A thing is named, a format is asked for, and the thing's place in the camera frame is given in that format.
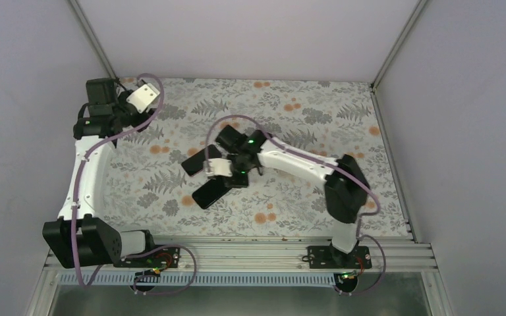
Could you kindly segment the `black smartphone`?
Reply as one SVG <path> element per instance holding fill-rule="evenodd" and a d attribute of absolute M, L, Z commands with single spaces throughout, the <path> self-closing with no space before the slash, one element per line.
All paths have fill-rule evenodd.
<path fill-rule="evenodd" d="M 208 151 L 209 158 L 222 157 L 221 152 L 214 145 L 210 144 L 181 163 L 181 167 L 188 176 L 194 176 L 203 170 L 206 160 L 205 149 Z"/>
<path fill-rule="evenodd" d="M 192 199 L 201 209 L 207 209 L 229 191 L 224 179 L 212 178 L 192 193 Z"/>

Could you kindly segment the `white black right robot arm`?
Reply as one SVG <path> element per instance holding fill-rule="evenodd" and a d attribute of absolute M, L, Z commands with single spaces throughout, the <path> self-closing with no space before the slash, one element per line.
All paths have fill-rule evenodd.
<path fill-rule="evenodd" d="M 344 155 L 332 159 L 295 148 L 275 136 L 257 129 L 246 136 L 226 126 L 215 139 L 227 156 L 206 155 L 203 163 L 210 178 L 222 178 L 230 188 L 248 186 L 248 173 L 256 169 L 275 169 L 312 182 L 320 187 L 327 213 L 334 219 L 330 258 L 339 268 L 356 259 L 360 210 L 371 190 L 355 158 Z"/>

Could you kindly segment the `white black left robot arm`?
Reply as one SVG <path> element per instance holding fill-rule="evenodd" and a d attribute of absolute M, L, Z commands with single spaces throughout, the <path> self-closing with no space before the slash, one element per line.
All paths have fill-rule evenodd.
<path fill-rule="evenodd" d="M 57 220 L 43 225 L 42 235 L 62 267 L 116 265 L 130 255 L 139 266 L 151 265 L 157 248 L 147 230 L 120 232 L 99 217 L 109 160 L 117 140 L 145 130 L 157 113 L 156 100 L 163 88 L 141 82 L 133 89 L 121 87 L 118 79 L 86 82 L 88 97 L 73 127 L 76 161 L 69 192 Z"/>

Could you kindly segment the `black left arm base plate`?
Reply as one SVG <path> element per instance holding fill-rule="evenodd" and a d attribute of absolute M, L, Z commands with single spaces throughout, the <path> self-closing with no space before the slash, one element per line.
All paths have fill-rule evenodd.
<path fill-rule="evenodd" d="M 114 263 L 117 268 L 138 268 L 138 269 L 170 269 L 177 268 L 181 256 L 180 247 L 159 247 L 151 254 L 134 254 L 124 257 L 123 260 Z"/>

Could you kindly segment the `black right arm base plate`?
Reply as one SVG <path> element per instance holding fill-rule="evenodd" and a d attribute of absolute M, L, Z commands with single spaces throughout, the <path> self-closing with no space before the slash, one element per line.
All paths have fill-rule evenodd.
<path fill-rule="evenodd" d="M 369 248 L 355 246 L 350 253 L 343 253 L 332 246 L 308 246 L 301 260 L 311 269 L 371 269 Z"/>

